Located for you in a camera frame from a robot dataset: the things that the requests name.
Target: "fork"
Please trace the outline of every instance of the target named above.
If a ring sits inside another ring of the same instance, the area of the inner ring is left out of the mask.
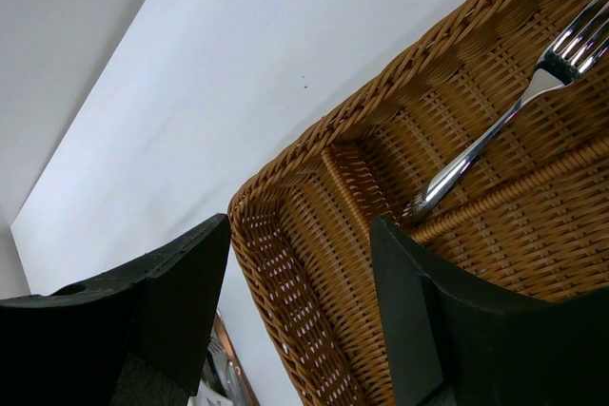
[[[609,48],[608,7],[609,2],[606,0],[592,0],[560,33],[541,54],[531,82],[519,100],[478,140],[434,176],[406,205],[403,210],[406,223],[418,222],[431,211],[476,160],[488,142],[519,111],[546,92],[571,86],[600,59]]]

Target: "basket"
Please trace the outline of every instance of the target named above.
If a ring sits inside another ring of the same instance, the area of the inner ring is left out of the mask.
[[[400,224],[589,1],[467,0],[234,196],[237,259],[304,404],[393,403],[370,219]],[[528,106],[411,236],[538,299],[607,285],[608,70]]]

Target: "white table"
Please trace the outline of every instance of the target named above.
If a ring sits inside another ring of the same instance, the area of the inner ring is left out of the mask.
[[[32,293],[225,212],[462,1],[147,0],[12,225]],[[262,404],[299,404],[233,254],[220,309]]]

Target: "cutlery tray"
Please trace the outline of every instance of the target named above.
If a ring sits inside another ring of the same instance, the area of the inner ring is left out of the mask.
[[[237,259],[304,404],[393,403],[370,219],[402,224],[408,200],[519,97],[589,1],[467,0],[233,197]],[[407,230],[485,280],[565,300],[608,285],[608,187],[605,57],[528,106]]]

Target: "woven wicker surface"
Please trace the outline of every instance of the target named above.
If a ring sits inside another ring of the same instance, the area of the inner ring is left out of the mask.
[[[467,0],[251,178],[229,213],[305,404],[392,404],[368,247],[524,90],[590,0]],[[542,300],[609,281],[609,59],[528,106],[412,236]]]

